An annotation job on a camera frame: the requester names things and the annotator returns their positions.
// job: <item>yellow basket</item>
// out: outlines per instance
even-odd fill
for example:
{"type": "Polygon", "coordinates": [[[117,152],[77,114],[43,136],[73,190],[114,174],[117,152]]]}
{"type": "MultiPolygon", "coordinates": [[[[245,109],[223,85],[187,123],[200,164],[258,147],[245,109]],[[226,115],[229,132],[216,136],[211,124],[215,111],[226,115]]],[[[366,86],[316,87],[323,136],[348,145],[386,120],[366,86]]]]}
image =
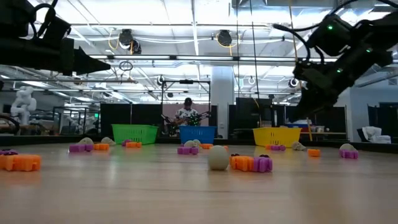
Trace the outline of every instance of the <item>yellow basket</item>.
{"type": "Polygon", "coordinates": [[[254,140],[258,146],[284,145],[292,147],[300,139],[301,128],[254,128],[254,140]]]}

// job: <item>laundry basket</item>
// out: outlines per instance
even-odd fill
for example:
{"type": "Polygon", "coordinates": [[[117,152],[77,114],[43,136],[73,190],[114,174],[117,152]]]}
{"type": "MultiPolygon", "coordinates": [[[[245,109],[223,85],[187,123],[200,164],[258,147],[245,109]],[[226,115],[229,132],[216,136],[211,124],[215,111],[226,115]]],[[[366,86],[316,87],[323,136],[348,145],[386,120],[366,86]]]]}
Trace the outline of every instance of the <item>laundry basket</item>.
{"type": "Polygon", "coordinates": [[[216,128],[216,126],[180,126],[181,143],[197,139],[200,143],[212,144],[216,128]]]}
{"type": "Polygon", "coordinates": [[[158,127],[141,124],[112,124],[112,128],[116,144],[121,144],[127,139],[142,142],[142,144],[153,144],[158,127]]]}
{"type": "Polygon", "coordinates": [[[254,140],[258,146],[284,145],[292,147],[300,139],[301,128],[254,128],[254,140]]]}

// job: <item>white ball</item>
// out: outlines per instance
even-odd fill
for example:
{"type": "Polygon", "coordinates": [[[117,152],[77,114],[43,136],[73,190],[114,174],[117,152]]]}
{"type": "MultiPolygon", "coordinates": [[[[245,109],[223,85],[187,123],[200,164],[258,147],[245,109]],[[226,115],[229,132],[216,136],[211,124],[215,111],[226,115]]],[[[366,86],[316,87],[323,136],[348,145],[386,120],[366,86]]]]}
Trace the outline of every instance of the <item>white ball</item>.
{"type": "Polygon", "coordinates": [[[350,150],[350,151],[355,151],[356,149],[354,148],[353,145],[345,143],[340,146],[340,150],[350,150]]]}
{"type": "Polygon", "coordinates": [[[195,139],[195,140],[193,140],[193,143],[195,143],[195,147],[200,147],[201,143],[199,140],[195,139]]]}
{"type": "Polygon", "coordinates": [[[91,140],[91,138],[83,138],[80,140],[79,144],[94,144],[94,142],[91,140]]]}
{"type": "Polygon", "coordinates": [[[209,151],[208,165],[211,170],[225,170],[229,164],[229,155],[223,146],[213,146],[209,151]]]}
{"type": "Polygon", "coordinates": [[[103,144],[109,144],[109,146],[115,146],[115,145],[116,145],[116,143],[115,143],[112,139],[110,139],[110,138],[108,138],[108,137],[103,138],[103,139],[101,140],[101,143],[103,143],[103,144]]]}
{"type": "Polygon", "coordinates": [[[195,143],[193,141],[191,141],[191,140],[187,141],[184,144],[184,147],[193,147],[193,146],[195,146],[195,143]]]}

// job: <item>man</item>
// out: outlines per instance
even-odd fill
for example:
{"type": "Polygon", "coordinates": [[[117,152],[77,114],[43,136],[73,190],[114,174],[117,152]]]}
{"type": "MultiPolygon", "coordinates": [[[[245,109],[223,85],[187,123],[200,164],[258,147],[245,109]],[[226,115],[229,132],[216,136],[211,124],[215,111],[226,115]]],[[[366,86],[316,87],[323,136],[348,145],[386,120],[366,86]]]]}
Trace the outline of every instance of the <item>man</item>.
{"type": "Polygon", "coordinates": [[[187,125],[187,121],[189,117],[192,115],[197,116],[199,115],[195,109],[191,108],[192,106],[192,99],[186,98],[184,101],[184,107],[179,109],[175,114],[175,123],[177,125],[187,125]]]}

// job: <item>purple toy block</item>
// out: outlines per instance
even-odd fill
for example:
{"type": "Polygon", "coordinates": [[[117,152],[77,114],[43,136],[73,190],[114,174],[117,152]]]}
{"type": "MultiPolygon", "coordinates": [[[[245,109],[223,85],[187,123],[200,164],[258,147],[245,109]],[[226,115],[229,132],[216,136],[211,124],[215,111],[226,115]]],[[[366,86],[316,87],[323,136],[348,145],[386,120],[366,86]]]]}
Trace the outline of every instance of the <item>purple toy block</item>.
{"type": "Polygon", "coordinates": [[[127,142],[131,142],[131,140],[130,140],[130,139],[124,140],[124,141],[122,142],[122,146],[126,146],[126,143],[127,143],[127,142]]]}
{"type": "Polygon", "coordinates": [[[188,155],[191,153],[191,147],[182,147],[182,154],[188,155]]]}
{"type": "Polygon", "coordinates": [[[272,159],[269,157],[255,157],[253,164],[253,172],[269,172],[272,171],[272,159]]]}
{"type": "Polygon", "coordinates": [[[357,159],[359,157],[358,151],[350,151],[350,150],[339,150],[339,154],[342,158],[346,159],[357,159]]]}
{"type": "Polygon", "coordinates": [[[192,147],[192,148],[191,148],[191,153],[192,153],[193,155],[198,154],[198,153],[199,153],[199,148],[197,148],[197,147],[192,147]]]}
{"type": "Polygon", "coordinates": [[[177,148],[177,154],[182,154],[182,147],[177,148]]]}
{"type": "Polygon", "coordinates": [[[18,155],[18,152],[13,149],[3,149],[0,150],[0,155],[12,156],[12,155],[18,155]]]}
{"type": "Polygon", "coordinates": [[[286,147],[285,146],[271,146],[272,151],[285,151],[286,147]]]}
{"type": "Polygon", "coordinates": [[[94,145],[89,145],[89,144],[85,145],[85,151],[91,152],[92,150],[94,150],[94,145]]]}
{"type": "Polygon", "coordinates": [[[69,152],[84,152],[86,145],[73,144],[69,146],[69,152]]]}

